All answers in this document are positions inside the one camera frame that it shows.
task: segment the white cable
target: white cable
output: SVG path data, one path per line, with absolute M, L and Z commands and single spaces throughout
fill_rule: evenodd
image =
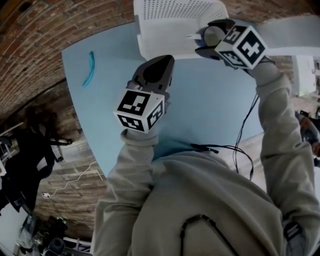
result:
M 77 181 L 81 178 L 81 176 L 82 176 L 83 174 L 85 174 L 85 172 L 90 169 L 91 165 L 93 165 L 93 164 L 96 163 L 96 162 L 97 162 L 97 161 L 93 161 L 92 163 L 90 163 L 89 167 L 88 167 L 83 173 L 81 173 L 81 175 L 79 176 L 78 179 L 68 181 L 68 182 L 65 184 L 64 188 L 58 188 L 58 189 L 56 189 L 52 195 L 50 195 L 49 193 L 43 193 L 43 194 L 42 194 L 42 197 L 45 198 L 45 199 L 50 199 L 50 198 L 52 198 L 52 197 L 57 193 L 58 190 L 64 190 L 64 189 L 66 189 L 66 187 L 68 186 L 69 183 L 71 183 L 71 182 L 77 182 Z

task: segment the hoodie sleeve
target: hoodie sleeve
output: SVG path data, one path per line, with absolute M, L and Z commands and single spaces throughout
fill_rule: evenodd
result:
M 304 255 L 309 255 L 319 238 L 320 208 L 312 150 L 302 142 L 290 99 L 291 84 L 271 63 L 261 63 L 249 73 L 256 80 L 260 97 L 258 112 L 264 130 L 261 162 L 267 193 L 281 210 L 284 223 L 289 220 L 292 227 L 301 227 L 300 242 L 304 244 L 300 247 Z
M 124 146 L 107 177 L 107 190 L 96 207 L 93 255 L 124 256 L 131 246 L 133 226 L 151 192 L 152 159 L 158 143 L 155 129 L 149 134 L 125 130 Z

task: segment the gray hoodie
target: gray hoodie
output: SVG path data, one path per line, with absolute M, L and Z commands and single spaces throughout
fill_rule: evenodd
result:
M 250 74 L 260 97 L 267 193 L 205 152 L 152 162 L 155 132 L 125 130 L 96 208 L 95 256 L 302 256 L 315 250 L 320 208 L 313 157 L 301 139 L 290 82 L 271 63 Z M 199 221 L 186 224 L 197 215 Z

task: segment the white plastic basket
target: white plastic basket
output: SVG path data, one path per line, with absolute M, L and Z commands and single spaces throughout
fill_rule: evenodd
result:
M 148 61 L 161 55 L 175 59 L 200 58 L 193 39 L 214 20 L 228 18 L 225 5 L 218 0 L 134 0 L 137 39 L 141 55 Z

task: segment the blue table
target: blue table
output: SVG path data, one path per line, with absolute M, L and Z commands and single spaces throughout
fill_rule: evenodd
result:
M 95 71 L 87 88 L 89 52 Z M 62 52 L 72 101 L 85 137 L 107 175 L 123 143 L 112 112 L 116 99 L 141 57 L 134 23 L 86 38 Z M 170 88 L 171 106 L 159 123 L 156 157 L 187 149 L 190 143 L 234 144 L 256 94 L 255 81 L 241 70 L 209 59 L 176 60 Z M 242 139 L 262 132 L 257 107 L 248 118 Z

